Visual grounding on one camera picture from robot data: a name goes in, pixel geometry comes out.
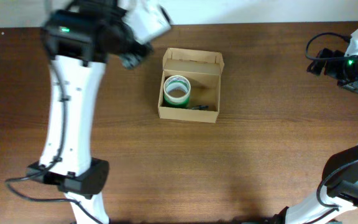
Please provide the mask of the cardboard box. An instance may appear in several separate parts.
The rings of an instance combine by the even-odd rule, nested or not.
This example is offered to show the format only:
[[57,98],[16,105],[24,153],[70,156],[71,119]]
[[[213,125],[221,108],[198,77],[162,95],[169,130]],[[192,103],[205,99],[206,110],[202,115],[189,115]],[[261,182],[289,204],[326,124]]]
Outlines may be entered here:
[[[158,100],[161,119],[215,123],[220,110],[223,55],[219,52],[168,48],[162,60]],[[208,105],[207,110],[190,110]]]

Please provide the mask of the black white marker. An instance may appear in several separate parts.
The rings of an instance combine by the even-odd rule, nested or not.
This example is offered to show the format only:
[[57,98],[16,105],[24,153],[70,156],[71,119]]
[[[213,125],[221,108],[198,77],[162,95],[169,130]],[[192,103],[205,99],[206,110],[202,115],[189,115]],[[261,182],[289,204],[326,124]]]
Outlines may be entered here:
[[208,105],[197,105],[190,107],[190,110],[207,110],[209,108]]

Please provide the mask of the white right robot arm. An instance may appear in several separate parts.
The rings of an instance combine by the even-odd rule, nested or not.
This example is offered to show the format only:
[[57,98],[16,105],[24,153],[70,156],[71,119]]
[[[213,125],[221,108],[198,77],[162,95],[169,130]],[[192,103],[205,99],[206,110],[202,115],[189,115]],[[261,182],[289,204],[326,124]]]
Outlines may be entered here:
[[[317,56],[307,55],[311,64],[306,69],[313,75],[321,73],[337,80],[339,88],[358,93],[358,29],[341,35],[347,42],[345,52],[320,50]],[[358,143],[332,155],[325,164],[321,182],[315,192],[301,203],[285,207],[266,223],[301,224],[335,223],[336,217],[358,209]]]

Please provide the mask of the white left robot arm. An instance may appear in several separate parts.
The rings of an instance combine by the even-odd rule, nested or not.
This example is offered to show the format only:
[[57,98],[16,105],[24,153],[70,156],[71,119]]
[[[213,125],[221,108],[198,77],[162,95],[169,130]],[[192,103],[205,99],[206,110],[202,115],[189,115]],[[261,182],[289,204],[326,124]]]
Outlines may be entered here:
[[153,51],[151,41],[170,30],[157,1],[72,1],[53,12],[40,37],[48,57],[51,102],[45,147],[26,176],[54,185],[77,223],[109,223],[102,191],[109,163],[91,155],[99,85],[110,55],[133,69]]

